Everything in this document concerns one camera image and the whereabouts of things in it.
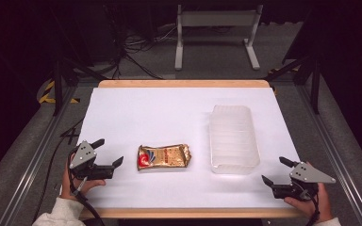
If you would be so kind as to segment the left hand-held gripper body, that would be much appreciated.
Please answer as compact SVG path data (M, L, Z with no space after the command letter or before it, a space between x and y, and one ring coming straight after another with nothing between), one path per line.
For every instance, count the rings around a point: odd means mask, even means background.
M70 172L78 180L104 180L113 177L112 165L98 166L94 163L97 157L95 149L88 141L82 141L76 148L75 155L70 163Z

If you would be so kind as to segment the yellow black floor tape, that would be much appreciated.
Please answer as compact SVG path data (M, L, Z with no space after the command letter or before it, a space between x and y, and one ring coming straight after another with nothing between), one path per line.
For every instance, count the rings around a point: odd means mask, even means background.
M43 104L43 103L48 103L48 104L54 104L56 102L55 98L50 98L49 95L51 93L51 90L53 89L55 85L55 81L53 79L51 79L48 84L46 85L41 98L39 99L39 103Z

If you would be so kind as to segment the black metal stand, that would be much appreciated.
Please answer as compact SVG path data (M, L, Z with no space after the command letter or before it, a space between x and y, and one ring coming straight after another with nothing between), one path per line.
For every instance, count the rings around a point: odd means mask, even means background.
M321 61L316 55L308 55L296 59L281 69L273 69L268 72L264 80L270 82L281 75L297 69L293 78L295 85L304 85L308 78L311 78L310 105L313 111L318 114L318 102L320 92Z
M78 69L82 73L85 73L88 76L96 79L97 81L106 80L106 78L100 73L94 72L86 66L83 66L79 62L76 62L72 59L64 57L63 59L57 60L54 63L53 70L53 79L55 82L55 111L54 115L57 116L61 109L64 107L64 97L63 97L63 85L62 80L65 80L66 85L73 87L77 84L77 76L73 72L73 69Z

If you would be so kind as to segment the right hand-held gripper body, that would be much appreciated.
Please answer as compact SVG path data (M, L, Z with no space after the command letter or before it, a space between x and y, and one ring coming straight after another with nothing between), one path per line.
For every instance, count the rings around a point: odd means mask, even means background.
M271 188L275 199L291 197L301 202L308 202L318 194L318 183L334 184L337 181L305 162L297 162L289 177L291 182L288 185L273 185Z

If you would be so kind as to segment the aluminium floor rail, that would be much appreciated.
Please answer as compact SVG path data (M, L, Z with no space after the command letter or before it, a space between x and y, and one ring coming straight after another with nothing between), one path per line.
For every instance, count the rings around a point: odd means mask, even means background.
M321 90L318 114L308 88L296 89L320 137L325 163L337 177L337 183L327 187L334 213L343 226L362 226L362 150L328 89Z
M49 146L52 137L56 132L58 124L62 119L62 116L67 106L69 105L70 100L73 97L75 91L76 91L75 87L68 87L63 92L62 99L64 103L62 104L62 107L59 109L56 116L53 116L50 119L37 149L33 152L33 156L30 162L27 164L27 168L23 173L20 182L16 186L16 190L13 193L5 212L0 218L0 226L10 226L15 217L17 216L29 189L34 182L34 179L41 166L41 162L46 155L47 147Z

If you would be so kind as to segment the clear plastic container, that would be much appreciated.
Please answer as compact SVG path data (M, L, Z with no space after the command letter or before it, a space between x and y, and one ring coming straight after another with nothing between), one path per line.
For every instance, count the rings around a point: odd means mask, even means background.
M215 105L209 116L211 169L219 174L250 174L260 164L251 109Z

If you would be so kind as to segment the person's left hand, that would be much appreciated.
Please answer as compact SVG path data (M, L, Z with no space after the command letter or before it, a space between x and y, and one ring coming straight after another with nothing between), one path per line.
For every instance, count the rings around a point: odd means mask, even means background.
M62 176L62 190L59 195L60 198L76 201L76 196L72 195L71 185L79 186L80 184L81 184L81 182L77 179L73 179L72 181L70 180L69 171L68 171L68 163L65 163L65 168L64 168L63 176ZM84 183L84 185L82 186L80 193L82 195L86 195L91 189L98 187L98 186L105 186L105 185L106 185L105 180L86 181Z

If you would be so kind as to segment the white metal stand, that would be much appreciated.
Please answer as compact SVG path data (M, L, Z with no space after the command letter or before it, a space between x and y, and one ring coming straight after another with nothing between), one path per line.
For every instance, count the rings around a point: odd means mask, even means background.
M177 6L177 44L175 50L174 68L177 71L183 65L183 28L198 26L249 26L251 27L250 37L243 40L246 52L250 59L252 68L256 71L260 69L254 50L254 40L256 30L261 19L263 6L258 5L255 9L249 10L224 10L224 11L187 11L181 5Z

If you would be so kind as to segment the person's right hand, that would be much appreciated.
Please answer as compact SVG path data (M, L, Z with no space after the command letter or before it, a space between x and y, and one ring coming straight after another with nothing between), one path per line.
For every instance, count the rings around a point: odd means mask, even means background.
M323 223L333 219L331 204L328 193L323 183L318 183L319 191L315 198L318 206L313 202L301 202L291 197L285 197L284 202L298 209L305 217L311 218L316 212L319 212L317 223Z

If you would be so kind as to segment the gold snack packet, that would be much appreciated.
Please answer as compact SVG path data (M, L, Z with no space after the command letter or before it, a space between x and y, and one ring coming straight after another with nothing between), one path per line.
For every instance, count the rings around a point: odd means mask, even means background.
M186 168L191 160L187 144L164 147L139 146L137 156L138 170L155 168Z

